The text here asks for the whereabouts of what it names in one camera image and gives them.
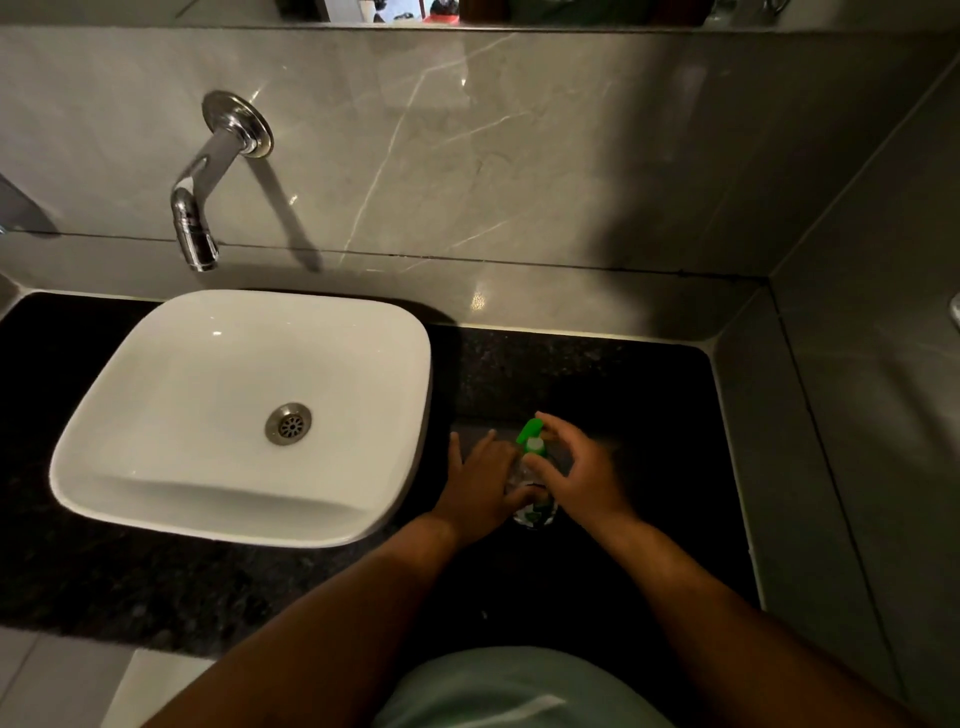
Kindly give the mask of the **chrome wall faucet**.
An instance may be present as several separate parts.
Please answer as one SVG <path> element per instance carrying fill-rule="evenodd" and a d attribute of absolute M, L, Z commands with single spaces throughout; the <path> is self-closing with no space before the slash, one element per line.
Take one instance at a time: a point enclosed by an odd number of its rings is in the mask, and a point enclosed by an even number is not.
<path fill-rule="evenodd" d="M 218 245 L 205 213 L 210 195 L 236 158 L 262 159 L 274 148 L 266 119 L 233 92 L 206 93 L 201 114 L 210 138 L 179 174 L 170 193 L 176 239 L 186 263 L 197 273 L 215 269 L 219 261 Z"/>

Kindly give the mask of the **person's left hand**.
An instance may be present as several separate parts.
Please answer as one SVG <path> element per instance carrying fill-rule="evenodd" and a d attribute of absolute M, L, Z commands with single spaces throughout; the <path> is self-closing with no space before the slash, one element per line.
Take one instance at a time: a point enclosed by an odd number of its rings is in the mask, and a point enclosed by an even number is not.
<path fill-rule="evenodd" d="M 506 512 L 505 486 L 519 454 L 513 443 L 490 430 L 462 456 L 459 480 L 449 480 L 447 452 L 446 483 L 430 516 L 443 524 L 457 551 L 488 536 L 515 513 Z"/>

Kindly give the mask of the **clear soap bottle green pump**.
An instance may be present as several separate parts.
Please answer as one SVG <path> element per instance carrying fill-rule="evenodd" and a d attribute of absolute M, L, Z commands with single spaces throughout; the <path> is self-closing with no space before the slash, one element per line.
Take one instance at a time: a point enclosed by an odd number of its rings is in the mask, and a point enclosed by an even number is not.
<path fill-rule="evenodd" d="M 544 427 L 540 418 L 529 419 L 522 430 L 519 431 L 515 443 L 520 448 L 522 455 L 532 453 L 551 462 L 552 459 L 543 437 Z M 524 487 L 537 490 L 536 500 L 515 511 L 512 516 L 513 520 L 530 530 L 539 530 L 550 526 L 558 512 L 558 504 L 547 490 L 546 485 L 538 480 L 534 471 L 523 465 L 522 458 L 519 458 L 512 466 L 508 476 L 505 493 L 510 494 Z"/>

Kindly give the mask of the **person's right forearm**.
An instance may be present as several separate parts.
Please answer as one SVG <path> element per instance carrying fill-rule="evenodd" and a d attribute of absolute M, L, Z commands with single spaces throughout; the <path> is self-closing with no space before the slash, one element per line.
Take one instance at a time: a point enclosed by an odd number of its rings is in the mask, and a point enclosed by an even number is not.
<path fill-rule="evenodd" d="M 626 512 L 583 524 L 630 575 L 711 710 L 733 728 L 927 728 L 753 607 L 661 530 Z"/>

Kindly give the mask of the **person's left forearm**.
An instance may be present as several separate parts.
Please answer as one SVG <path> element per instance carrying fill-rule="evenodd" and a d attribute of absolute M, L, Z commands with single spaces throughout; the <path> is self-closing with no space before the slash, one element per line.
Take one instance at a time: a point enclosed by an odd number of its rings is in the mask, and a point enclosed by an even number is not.
<path fill-rule="evenodd" d="M 419 516 L 229 650 L 142 728 L 355 728 L 445 568 L 481 537 Z"/>

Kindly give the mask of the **person's right hand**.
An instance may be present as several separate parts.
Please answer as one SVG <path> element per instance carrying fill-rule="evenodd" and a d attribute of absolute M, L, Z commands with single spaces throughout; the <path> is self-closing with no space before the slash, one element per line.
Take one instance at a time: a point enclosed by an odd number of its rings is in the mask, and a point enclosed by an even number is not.
<path fill-rule="evenodd" d="M 572 520 L 597 540 L 639 523 L 606 449 L 566 420 L 541 411 L 535 417 L 572 457 L 568 473 L 561 474 L 561 484 L 544 484 Z"/>

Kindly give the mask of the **white ceramic sink basin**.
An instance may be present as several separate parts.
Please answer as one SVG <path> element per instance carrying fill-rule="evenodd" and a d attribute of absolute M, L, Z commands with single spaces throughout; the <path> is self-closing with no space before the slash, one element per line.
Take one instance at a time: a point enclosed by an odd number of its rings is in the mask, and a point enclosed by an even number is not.
<path fill-rule="evenodd" d="M 245 290 L 174 297 L 126 335 L 51 460 L 90 519 L 236 544 L 340 547 L 381 528 L 419 465 L 431 346 L 386 302 Z M 309 432 L 268 442 L 277 407 Z"/>

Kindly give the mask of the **chrome sink drain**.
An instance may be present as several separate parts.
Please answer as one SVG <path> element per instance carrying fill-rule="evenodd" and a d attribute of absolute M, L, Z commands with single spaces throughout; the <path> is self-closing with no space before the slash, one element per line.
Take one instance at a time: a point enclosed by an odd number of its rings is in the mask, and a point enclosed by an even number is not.
<path fill-rule="evenodd" d="M 264 435 L 273 445 L 286 447 L 300 442 L 310 431 L 312 413 L 303 403 L 288 402 L 270 412 Z"/>

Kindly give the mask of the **light green shirt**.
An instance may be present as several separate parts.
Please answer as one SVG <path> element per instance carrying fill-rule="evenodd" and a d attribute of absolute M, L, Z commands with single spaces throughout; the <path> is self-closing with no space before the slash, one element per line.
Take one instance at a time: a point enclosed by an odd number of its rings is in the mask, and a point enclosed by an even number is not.
<path fill-rule="evenodd" d="M 629 685 L 533 646 L 465 650 L 414 668 L 370 728 L 676 728 Z"/>

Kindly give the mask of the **wall mirror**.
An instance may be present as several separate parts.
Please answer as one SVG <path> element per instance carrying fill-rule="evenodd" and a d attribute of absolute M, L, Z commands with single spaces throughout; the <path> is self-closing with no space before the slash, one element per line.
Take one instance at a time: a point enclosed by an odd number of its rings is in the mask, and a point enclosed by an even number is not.
<path fill-rule="evenodd" d="M 960 32 L 960 0 L 0 0 L 2 26 Z"/>

